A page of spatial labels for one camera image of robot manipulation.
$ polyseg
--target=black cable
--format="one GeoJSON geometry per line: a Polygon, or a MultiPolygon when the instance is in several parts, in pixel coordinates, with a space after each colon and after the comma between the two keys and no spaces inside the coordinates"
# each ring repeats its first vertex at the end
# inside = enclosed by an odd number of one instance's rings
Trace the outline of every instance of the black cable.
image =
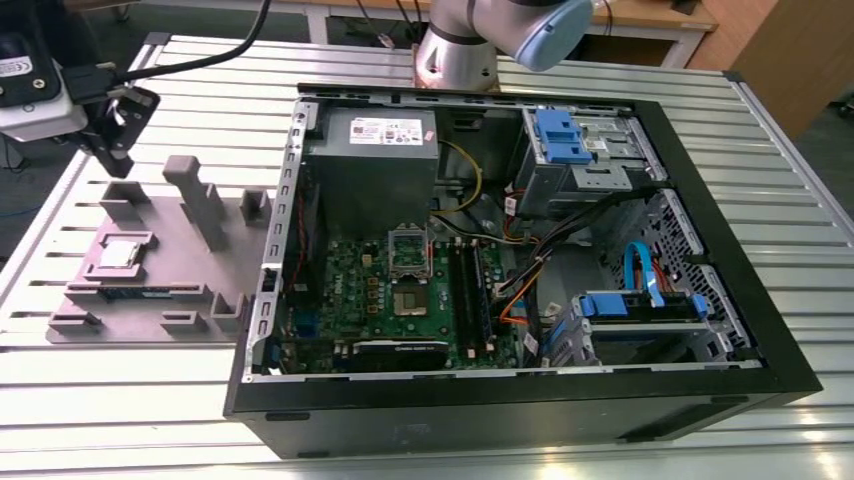
{"type": "Polygon", "coordinates": [[[406,9],[404,8],[404,4],[401,3],[401,0],[396,0],[396,2],[398,3],[398,9],[401,10],[401,14],[404,15],[404,21],[410,26],[410,35],[413,36],[413,42],[416,42],[418,39],[418,34],[416,33],[416,25],[413,25],[413,21],[410,20],[410,16],[406,13],[406,9]]]}
{"type": "Polygon", "coordinates": [[[187,70],[195,70],[197,68],[210,67],[211,65],[217,65],[218,63],[223,63],[241,55],[250,49],[255,40],[258,39],[258,34],[262,31],[262,27],[265,26],[265,22],[267,21],[267,14],[270,13],[270,4],[273,0],[262,0],[262,6],[258,10],[258,16],[255,17],[255,24],[253,25],[253,29],[250,30],[250,34],[246,37],[246,40],[238,47],[230,50],[226,53],[221,53],[219,55],[214,55],[207,58],[201,58],[199,60],[193,60],[190,62],[177,63],[175,65],[162,65],[159,67],[145,68],[143,70],[135,70],[133,72],[126,72],[117,76],[121,83],[131,82],[134,80],[142,80],[143,78],[159,77],[161,75],[169,75],[171,73],[186,72],[187,70]]]}
{"type": "Polygon", "coordinates": [[[609,19],[605,23],[605,36],[610,37],[612,32],[614,31],[614,10],[612,10],[612,3],[609,0],[605,0],[605,8],[609,11],[609,19]]]}
{"type": "Polygon", "coordinates": [[[416,0],[416,12],[418,13],[418,38],[413,40],[414,42],[421,42],[422,37],[425,36],[425,22],[422,19],[422,6],[416,0]]]}
{"type": "Polygon", "coordinates": [[[554,248],[566,241],[566,239],[578,231],[588,228],[602,217],[605,212],[624,202],[630,200],[638,200],[653,196],[662,188],[664,185],[653,185],[642,187],[632,192],[612,193],[608,197],[590,205],[588,208],[577,212],[574,215],[564,219],[552,231],[544,236],[534,251],[529,257],[529,266],[522,273],[513,276],[500,288],[500,291],[506,290],[514,284],[517,284],[526,277],[530,277],[538,268],[542,268],[545,260],[554,252],[554,248]]]}
{"type": "Polygon", "coordinates": [[[369,11],[365,9],[365,5],[362,5],[362,0],[357,0],[357,3],[360,4],[360,10],[362,10],[362,16],[365,17],[365,19],[369,22],[369,27],[374,31],[374,35],[377,35],[377,37],[380,38],[380,36],[381,36],[380,30],[374,26],[374,20],[372,20],[372,16],[369,15],[369,11]]]}

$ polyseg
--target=aluminum extrusion table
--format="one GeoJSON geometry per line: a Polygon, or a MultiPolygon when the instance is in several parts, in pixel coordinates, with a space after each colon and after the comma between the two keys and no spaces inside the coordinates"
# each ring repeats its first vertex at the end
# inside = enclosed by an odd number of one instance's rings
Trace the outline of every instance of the aluminum extrusion table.
{"type": "MultiPolygon", "coordinates": [[[[135,66],[235,43],[173,37],[145,47],[135,66]]],[[[275,188],[297,83],[409,86],[412,62],[406,51],[258,42],[223,65],[146,81],[163,103],[133,152],[131,179],[150,194],[178,195],[163,162],[193,154],[222,196],[275,188]]],[[[45,340],[105,219],[97,202],[109,177],[79,154],[0,273],[0,476],[852,478],[854,226],[751,90],[710,72],[565,63],[532,74],[506,60],[501,82],[506,91],[662,103],[825,391],[668,443],[283,463],[222,418],[233,345],[45,340]]]]}

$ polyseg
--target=sticker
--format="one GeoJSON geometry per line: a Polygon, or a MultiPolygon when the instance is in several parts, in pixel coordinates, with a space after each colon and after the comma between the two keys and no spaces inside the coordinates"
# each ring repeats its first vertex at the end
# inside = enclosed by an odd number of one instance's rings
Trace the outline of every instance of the sticker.
{"type": "Polygon", "coordinates": [[[605,140],[585,140],[585,146],[588,150],[608,150],[609,144],[605,140]]]}
{"type": "Polygon", "coordinates": [[[173,298],[169,292],[141,292],[146,298],[173,298]]]}
{"type": "Polygon", "coordinates": [[[532,354],[537,355],[537,350],[540,350],[540,343],[532,336],[530,332],[525,334],[525,348],[529,349],[529,352],[532,352],[532,354]]]}
{"type": "Polygon", "coordinates": [[[709,30],[712,25],[704,25],[702,23],[684,23],[682,28],[697,28],[698,30],[709,30]]]}
{"type": "Polygon", "coordinates": [[[5,58],[0,60],[0,78],[18,77],[33,72],[30,57],[5,58]]]}
{"type": "Polygon", "coordinates": [[[406,118],[356,118],[350,122],[350,143],[354,145],[424,145],[422,121],[406,118]]]}
{"type": "Polygon", "coordinates": [[[517,216],[517,199],[512,197],[505,198],[505,213],[512,217],[517,216]]]}

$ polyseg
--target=blue plastic latch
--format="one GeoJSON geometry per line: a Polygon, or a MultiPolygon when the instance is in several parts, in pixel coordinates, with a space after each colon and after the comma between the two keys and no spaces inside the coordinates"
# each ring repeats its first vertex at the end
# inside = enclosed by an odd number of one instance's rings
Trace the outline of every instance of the blue plastic latch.
{"type": "Polygon", "coordinates": [[[694,308],[697,309],[697,315],[700,318],[706,318],[709,315],[709,303],[706,302],[706,297],[701,294],[694,294],[692,296],[692,300],[694,301],[694,308]]]}
{"type": "Polygon", "coordinates": [[[578,142],[581,140],[582,131],[570,112],[538,109],[537,126],[546,142],[578,142]]]}
{"type": "Polygon", "coordinates": [[[626,302],[620,293],[594,293],[590,295],[593,303],[597,306],[597,314],[602,316],[616,317],[629,315],[626,302]]]}
{"type": "Polygon", "coordinates": [[[582,307],[582,315],[590,317],[597,314],[597,307],[593,304],[593,298],[581,297],[578,303],[582,307]]]}
{"type": "Polygon", "coordinates": [[[549,163],[588,165],[593,162],[593,154],[582,143],[582,129],[570,112],[538,109],[537,131],[549,163]]]}
{"type": "Polygon", "coordinates": [[[581,143],[552,142],[546,146],[546,160],[549,163],[588,165],[593,161],[593,154],[581,143]]]}

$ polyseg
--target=yellow wire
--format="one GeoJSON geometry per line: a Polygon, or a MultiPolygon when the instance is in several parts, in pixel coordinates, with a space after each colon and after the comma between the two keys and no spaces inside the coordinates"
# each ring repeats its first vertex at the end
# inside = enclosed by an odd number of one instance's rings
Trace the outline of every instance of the yellow wire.
{"type": "Polygon", "coordinates": [[[481,198],[481,189],[484,187],[484,174],[481,173],[481,167],[478,167],[478,162],[476,162],[476,159],[472,158],[472,155],[469,155],[469,152],[466,150],[464,150],[464,147],[461,147],[460,145],[457,145],[453,142],[449,142],[448,140],[440,140],[440,143],[445,143],[449,147],[452,147],[454,150],[457,150],[457,152],[464,156],[466,161],[472,164],[472,168],[476,169],[476,179],[477,179],[476,191],[472,194],[472,197],[469,198],[469,200],[466,200],[460,205],[460,207],[452,208],[452,209],[448,209],[448,210],[434,210],[433,212],[430,212],[434,215],[448,215],[449,213],[460,212],[469,205],[476,203],[478,198],[481,198]]]}

